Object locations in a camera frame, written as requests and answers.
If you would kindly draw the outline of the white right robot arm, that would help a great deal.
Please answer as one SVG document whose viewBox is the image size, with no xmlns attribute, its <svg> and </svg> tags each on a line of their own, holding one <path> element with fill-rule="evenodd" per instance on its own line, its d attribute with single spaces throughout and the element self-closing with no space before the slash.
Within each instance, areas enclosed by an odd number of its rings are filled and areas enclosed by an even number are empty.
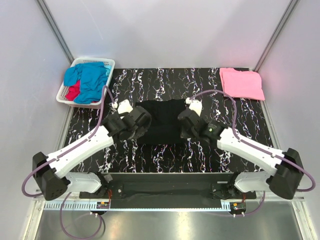
<svg viewBox="0 0 320 240">
<path fill-rule="evenodd" d="M 231 127 L 215 120 L 206 122 L 189 108 L 177 119 L 181 124 L 181 137 L 207 142 L 262 168 L 262 172 L 235 173 L 226 186 L 230 197 L 236 199 L 247 192 L 266 191 L 286 200 L 294 198 L 304 175 L 296 150 L 282 151 L 243 135 L 235 136 Z"/>
</svg>

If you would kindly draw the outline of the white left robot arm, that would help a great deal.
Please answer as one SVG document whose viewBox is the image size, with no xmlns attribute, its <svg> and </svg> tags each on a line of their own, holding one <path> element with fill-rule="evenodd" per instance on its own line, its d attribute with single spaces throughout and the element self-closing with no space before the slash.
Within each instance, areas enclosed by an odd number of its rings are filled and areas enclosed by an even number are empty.
<svg viewBox="0 0 320 240">
<path fill-rule="evenodd" d="M 143 136 L 151 121 L 151 114 L 141 106 L 119 109 L 100 121 L 94 130 L 61 150 L 48 155 L 35 154 L 33 177 L 44 198 L 52 201 L 72 192 L 103 198 L 108 193 L 108 183 L 101 174 L 72 172 L 72 169 L 102 149 Z"/>
</svg>

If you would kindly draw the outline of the black t-shirt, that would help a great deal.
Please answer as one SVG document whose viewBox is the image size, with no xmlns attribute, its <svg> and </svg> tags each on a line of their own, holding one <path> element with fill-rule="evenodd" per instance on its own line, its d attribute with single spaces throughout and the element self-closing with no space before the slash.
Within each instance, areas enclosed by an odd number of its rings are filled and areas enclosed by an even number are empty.
<svg viewBox="0 0 320 240">
<path fill-rule="evenodd" d="M 146 100 L 136 102 L 151 115 L 147 132 L 136 140 L 138 145 L 175 145 L 185 142 L 181 138 L 181 125 L 178 115 L 186 109 L 184 99 L 167 101 Z"/>
</svg>

